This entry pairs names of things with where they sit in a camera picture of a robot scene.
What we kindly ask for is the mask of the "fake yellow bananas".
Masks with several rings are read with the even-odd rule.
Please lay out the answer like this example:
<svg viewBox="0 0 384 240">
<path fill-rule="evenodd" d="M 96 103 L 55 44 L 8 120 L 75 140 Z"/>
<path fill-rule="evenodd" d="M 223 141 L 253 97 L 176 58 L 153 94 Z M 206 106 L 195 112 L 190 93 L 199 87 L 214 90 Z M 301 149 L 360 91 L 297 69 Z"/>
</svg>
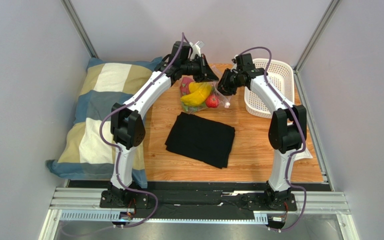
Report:
<svg viewBox="0 0 384 240">
<path fill-rule="evenodd" d="M 190 107 L 198 107 L 212 93 L 213 86 L 210 83 L 193 82 L 189 85 L 190 94 L 184 95 L 180 101 Z"/>
</svg>

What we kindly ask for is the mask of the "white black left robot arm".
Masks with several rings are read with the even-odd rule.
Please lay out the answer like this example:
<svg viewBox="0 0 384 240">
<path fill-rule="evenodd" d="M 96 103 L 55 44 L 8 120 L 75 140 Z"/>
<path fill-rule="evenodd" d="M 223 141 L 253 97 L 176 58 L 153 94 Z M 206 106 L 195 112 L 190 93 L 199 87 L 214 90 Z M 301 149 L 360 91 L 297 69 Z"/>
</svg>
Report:
<svg viewBox="0 0 384 240">
<path fill-rule="evenodd" d="M 115 103 L 110 114 L 112 141 L 105 143 L 116 148 L 114 170 L 107 190 L 101 194 L 101 208 L 133 207 L 141 197 L 147 203 L 149 193 L 130 189 L 133 182 L 133 166 L 138 146 L 143 142 L 146 129 L 143 118 L 155 101 L 183 75 L 192 76 L 200 82 L 218 81 L 201 52 L 204 43 L 177 41 L 172 52 L 155 67 L 149 80 L 123 104 Z"/>
</svg>

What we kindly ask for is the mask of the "fake red strawberry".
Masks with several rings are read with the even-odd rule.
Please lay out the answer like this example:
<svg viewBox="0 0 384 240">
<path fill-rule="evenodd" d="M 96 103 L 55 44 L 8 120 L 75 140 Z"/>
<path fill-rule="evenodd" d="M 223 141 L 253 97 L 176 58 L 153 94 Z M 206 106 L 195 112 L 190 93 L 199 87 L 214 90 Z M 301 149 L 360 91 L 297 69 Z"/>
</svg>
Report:
<svg viewBox="0 0 384 240">
<path fill-rule="evenodd" d="M 217 94 L 213 93 L 209 95 L 205 100 L 205 105 L 207 108 L 217 108 L 220 105 L 220 100 Z"/>
</svg>

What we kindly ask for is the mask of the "clear zip top bag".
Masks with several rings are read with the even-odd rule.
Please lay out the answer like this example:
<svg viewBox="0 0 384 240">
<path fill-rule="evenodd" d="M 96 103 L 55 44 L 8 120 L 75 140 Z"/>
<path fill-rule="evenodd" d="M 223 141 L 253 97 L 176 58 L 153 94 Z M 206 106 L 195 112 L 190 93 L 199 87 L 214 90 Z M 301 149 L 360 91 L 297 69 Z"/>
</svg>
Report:
<svg viewBox="0 0 384 240">
<path fill-rule="evenodd" d="M 180 104 L 182 110 L 194 114 L 206 109 L 230 108 L 231 96 L 218 91 L 218 82 L 196 82 L 188 76 L 180 80 Z"/>
</svg>

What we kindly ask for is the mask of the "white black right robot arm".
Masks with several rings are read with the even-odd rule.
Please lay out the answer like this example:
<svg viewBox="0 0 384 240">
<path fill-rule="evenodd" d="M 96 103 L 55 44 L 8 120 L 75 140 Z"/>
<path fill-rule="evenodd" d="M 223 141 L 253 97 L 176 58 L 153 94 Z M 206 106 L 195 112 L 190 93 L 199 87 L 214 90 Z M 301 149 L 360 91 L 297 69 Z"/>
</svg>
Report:
<svg viewBox="0 0 384 240">
<path fill-rule="evenodd" d="M 236 67 L 223 72 L 217 89 L 225 96 L 232 96 L 239 87 L 246 87 L 271 113 L 268 139 L 274 159 L 262 202 L 269 209 L 279 209 L 292 197 L 290 177 L 296 154 L 306 150 L 307 110 L 288 100 L 273 84 L 267 68 L 255 66 L 250 53 L 237 55 L 233 63 Z"/>
</svg>

